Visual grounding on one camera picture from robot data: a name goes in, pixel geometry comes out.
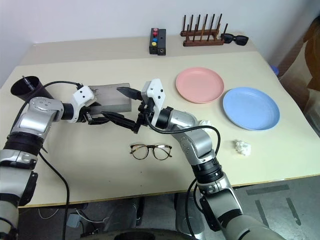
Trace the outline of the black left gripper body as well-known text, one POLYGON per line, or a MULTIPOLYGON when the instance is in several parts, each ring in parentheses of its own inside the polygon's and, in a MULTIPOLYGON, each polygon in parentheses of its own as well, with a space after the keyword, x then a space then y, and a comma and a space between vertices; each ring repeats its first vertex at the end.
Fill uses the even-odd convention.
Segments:
POLYGON ((100 106, 101 104, 95 101, 89 106, 82 107, 80 110, 80 122, 89 124, 89 119, 94 118, 93 115, 95 115, 96 108, 100 106))

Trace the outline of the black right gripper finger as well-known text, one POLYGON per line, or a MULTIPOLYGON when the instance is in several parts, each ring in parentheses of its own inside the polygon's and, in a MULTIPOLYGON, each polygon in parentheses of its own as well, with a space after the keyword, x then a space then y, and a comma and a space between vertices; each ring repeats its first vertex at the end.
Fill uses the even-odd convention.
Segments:
POLYGON ((133 99, 133 100, 142 100, 142 95, 139 90, 130 88, 130 87, 117 87, 117 91, 122 93, 124 96, 133 99))
POLYGON ((130 129, 132 132, 136 133, 136 122, 125 118, 122 114, 111 112, 111 111, 102 111, 101 114, 106 117, 110 122, 124 127, 126 129, 130 129))

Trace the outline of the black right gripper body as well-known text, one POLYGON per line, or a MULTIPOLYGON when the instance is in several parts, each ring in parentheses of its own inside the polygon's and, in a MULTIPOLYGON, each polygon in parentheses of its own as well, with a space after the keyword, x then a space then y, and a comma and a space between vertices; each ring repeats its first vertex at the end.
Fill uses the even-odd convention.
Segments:
POLYGON ((154 116, 155 103, 152 98, 148 98, 147 103, 143 100, 138 107, 138 117, 132 131, 138 133, 141 126, 148 126, 148 120, 151 121, 154 116))

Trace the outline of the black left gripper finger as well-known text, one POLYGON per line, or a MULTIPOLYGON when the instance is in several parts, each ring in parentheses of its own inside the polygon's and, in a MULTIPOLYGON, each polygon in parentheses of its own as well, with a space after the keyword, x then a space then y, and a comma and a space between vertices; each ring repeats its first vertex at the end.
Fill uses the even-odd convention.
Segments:
POLYGON ((108 123, 110 120, 107 117, 95 117, 88 120, 89 125, 102 125, 108 123))

